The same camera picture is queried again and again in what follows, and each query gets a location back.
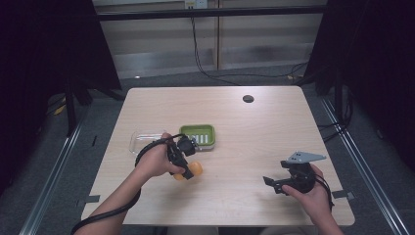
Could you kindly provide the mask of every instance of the human arm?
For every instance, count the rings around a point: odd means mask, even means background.
[[[311,164],[311,167],[317,175],[323,178],[323,172],[317,166]],[[314,184],[314,188],[306,194],[288,185],[283,185],[283,190],[300,202],[305,212],[310,216],[311,221],[317,226],[320,234],[344,234],[332,216],[327,200],[327,191],[321,184]]]
[[[164,133],[161,138],[170,137]],[[140,162],[91,215],[109,212],[128,204],[139,192],[141,187],[152,177],[160,176],[166,172],[183,173],[182,167],[172,164],[166,156],[166,145],[161,144],[150,149],[143,155]],[[119,234],[122,222],[127,211],[120,214],[87,224],[76,231],[79,234]]]

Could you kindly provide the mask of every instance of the wooden table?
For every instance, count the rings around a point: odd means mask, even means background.
[[[252,103],[243,101],[254,97]],[[168,173],[152,178],[125,224],[279,226],[310,225],[292,197],[275,194],[262,176],[290,177],[280,161],[295,151],[327,156],[315,162],[332,191],[342,190],[316,123],[295,86],[134,88],[128,92],[90,195],[103,202],[134,168],[128,146],[137,129],[176,134],[185,124],[211,124],[216,143],[189,157],[204,173],[176,181]],[[352,225],[347,199],[334,200],[339,225]],[[99,203],[87,204],[82,218]]]

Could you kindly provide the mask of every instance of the green container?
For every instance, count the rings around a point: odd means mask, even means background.
[[[210,150],[214,147],[214,128],[209,124],[183,125],[180,133],[189,138],[195,138],[201,150]]]

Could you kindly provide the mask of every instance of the orange object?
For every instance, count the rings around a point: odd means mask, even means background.
[[[204,172],[204,169],[202,168],[202,165],[199,162],[191,162],[191,163],[187,164],[187,167],[189,167],[190,171],[195,176],[201,175]],[[183,175],[181,175],[181,174],[173,174],[173,177],[176,180],[183,180],[184,179]]]

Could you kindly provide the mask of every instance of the clear plastic container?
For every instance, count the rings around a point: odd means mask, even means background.
[[[165,130],[137,130],[131,135],[129,144],[129,151],[138,155],[140,151],[148,144],[161,139],[162,134]]]

